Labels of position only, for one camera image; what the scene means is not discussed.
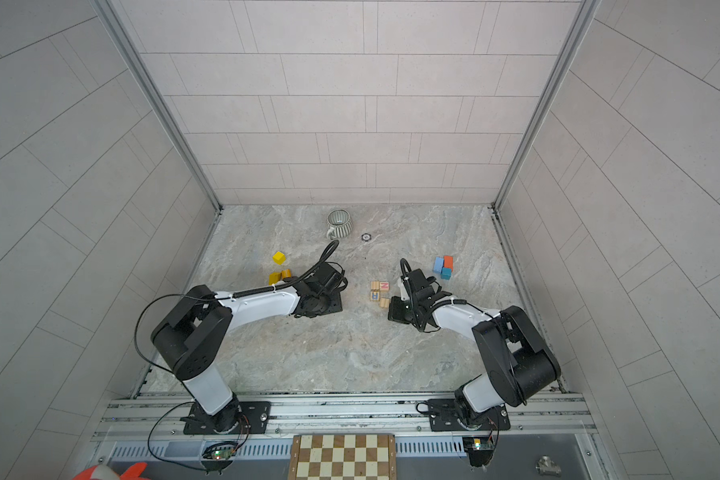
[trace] tile wall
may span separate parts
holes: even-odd
[[[225,204],[493,201],[579,6],[113,4]]]
[[[214,215],[87,0],[0,2],[0,479],[82,469]]]
[[[720,0],[603,0],[500,215],[620,475],[720,478]]]

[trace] chessboard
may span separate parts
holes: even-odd
[[[288,480],[395,480],[392,435],[293,437]]]

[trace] blue block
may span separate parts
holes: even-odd
[[[434,258],[434,266],[432,267],[432,271],[436,274],[440,274],[443,271],[443,257],[442,256],[436,256]]]

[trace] marble floor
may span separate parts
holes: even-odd
[[[369,298],[372,280],[394,286],[399,261],[432,274],[437,255],[454,257],[444,290],[485,308],[519,304],[496,230],[486,206],[346,206],[352,233],[331,261],[346,269],[344,311],[314,319],[289,316],[249,323],[228,332],[216,357],[236,392],[447,391],[484,372],[478,349],[450,330],[420,333],[390,322]],[[326,247],[331,206],[227,206],[194,284],[212,290],[264,286],[282,268],[297,275]],[[365,243],[361,235],[369,233]],[[152,371],[142,392],[177,392],[178,382]]]

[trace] striped ceramic mug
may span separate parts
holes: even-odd
[[[352,231],[352,219],[346,210],[334,210],[328,215],[328,240],[344,238]]]

